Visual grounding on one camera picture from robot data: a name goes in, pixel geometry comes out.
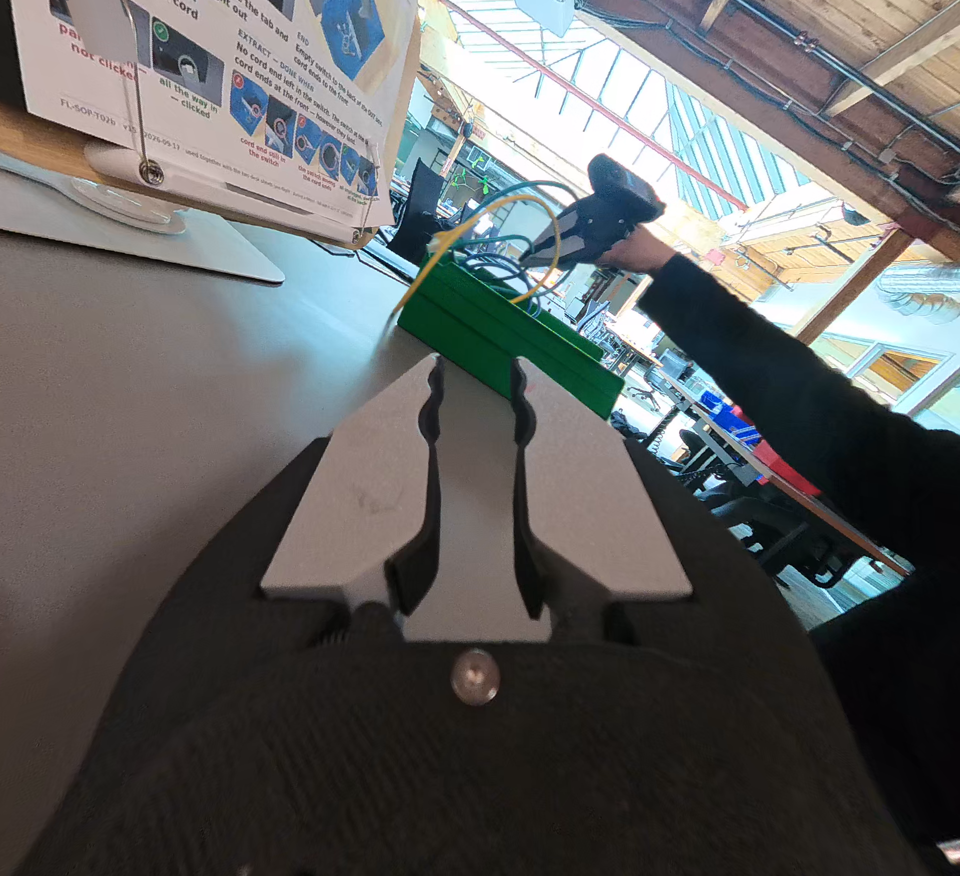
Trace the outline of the green plastic bin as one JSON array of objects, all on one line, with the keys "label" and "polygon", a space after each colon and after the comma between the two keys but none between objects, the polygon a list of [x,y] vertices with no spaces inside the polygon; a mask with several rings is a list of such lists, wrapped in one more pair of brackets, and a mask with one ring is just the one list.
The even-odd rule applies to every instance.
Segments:
[{"label": "green plastic bin", "polygon": [[503,397],[523,357],[609,419],[624,381],[601,347],[556,316],[531,315],[454,261],[441,261],[399,313],[398,327]]}]

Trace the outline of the red ceiling pipe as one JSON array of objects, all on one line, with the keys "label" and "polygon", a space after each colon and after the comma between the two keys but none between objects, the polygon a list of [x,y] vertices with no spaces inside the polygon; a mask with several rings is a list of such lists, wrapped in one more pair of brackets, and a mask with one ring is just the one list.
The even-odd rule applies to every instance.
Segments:
[{"label": "red ceiling pipe", "polygon": [[682,95],[654,66],[579,20],[558,37],[516,7],[470,8],[438,0],[459,42],[498,70],[510,85],[556,108],[560,126],[578,132],[654,184],[718,219],[749,207],[736,171],[709,170],[696,154]]}]

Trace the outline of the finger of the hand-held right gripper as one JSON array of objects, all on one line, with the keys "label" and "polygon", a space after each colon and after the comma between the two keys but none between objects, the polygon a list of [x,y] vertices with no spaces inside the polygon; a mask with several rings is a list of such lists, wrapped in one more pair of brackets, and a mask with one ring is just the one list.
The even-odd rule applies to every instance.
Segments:
[{"label": "finger of the hand-held right gripper", "polygon": [[584,249],[584,239],[579,234],[578,212],[578,205],[569,205],[557,216],[559,242],[554,224],[546,225],[519,257],[519,264],[523,269],[545,269],[554,260],[557,247],[558,257],[554,269],[573,270],[576,267],[575,257]]}]

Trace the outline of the white stand base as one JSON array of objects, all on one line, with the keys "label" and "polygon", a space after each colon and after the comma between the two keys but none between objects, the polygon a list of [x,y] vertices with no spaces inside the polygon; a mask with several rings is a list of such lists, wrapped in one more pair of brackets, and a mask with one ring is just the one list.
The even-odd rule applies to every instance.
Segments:
[{"label": "white stand base", "polygon": [[285,276],[221,216],[1,155],[1,229],[267,285]]}]

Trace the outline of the person's right forearm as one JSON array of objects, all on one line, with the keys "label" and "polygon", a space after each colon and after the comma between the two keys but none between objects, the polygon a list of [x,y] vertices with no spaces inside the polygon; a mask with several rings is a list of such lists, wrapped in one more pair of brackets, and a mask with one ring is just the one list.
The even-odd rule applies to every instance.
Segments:
[{"label": "person's right forearm", "polygon": [[643,252],[641,305],[794,469],[913,580],[958,583],[959,437],[870,399],[687,258]]}]

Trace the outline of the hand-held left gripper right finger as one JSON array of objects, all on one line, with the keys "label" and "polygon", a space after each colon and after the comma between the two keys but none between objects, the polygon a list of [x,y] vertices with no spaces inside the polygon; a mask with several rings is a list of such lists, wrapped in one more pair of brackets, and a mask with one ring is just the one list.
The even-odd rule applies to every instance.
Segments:
[{"label": "hand-held left gripper right finger", "polygon": [[534,362],[511,364],[513,570],[531,619],[602,619],[692,584],[624,438]]}]

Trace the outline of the black office chair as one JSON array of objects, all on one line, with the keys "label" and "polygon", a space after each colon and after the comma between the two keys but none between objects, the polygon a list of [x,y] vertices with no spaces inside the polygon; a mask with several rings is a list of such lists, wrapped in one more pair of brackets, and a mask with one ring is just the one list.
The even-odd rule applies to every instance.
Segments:
[{"label": "black office chair", "polygon": [[862,546],[798,503],[742,496],[711,506],[725,527],[749,529],[742,544],[759,546],[754,559],[770,577],[787,567],[796,569],[814,586],[828,590],[868,552]]}]

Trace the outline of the person's right hand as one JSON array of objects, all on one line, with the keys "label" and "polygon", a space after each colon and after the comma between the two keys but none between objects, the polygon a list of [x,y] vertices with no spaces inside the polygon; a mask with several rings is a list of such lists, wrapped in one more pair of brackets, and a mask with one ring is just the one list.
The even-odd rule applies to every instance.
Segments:
[{"label": "person's right hand", "polygon": [[648,226],[638,224],[600,256],[596,265],[654,277],[677,256],[676,250],[656,237]]}]

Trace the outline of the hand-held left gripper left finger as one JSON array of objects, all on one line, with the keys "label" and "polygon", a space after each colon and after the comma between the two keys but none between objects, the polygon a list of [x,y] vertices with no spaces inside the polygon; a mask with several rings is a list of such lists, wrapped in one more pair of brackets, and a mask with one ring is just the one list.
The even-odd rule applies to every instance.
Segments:
[{"label": "hand-held left gripper left finger", "polygon": [[439,569],[441,403],[442,358],[428,354],[333,430],[265,596],[414,614]]}]

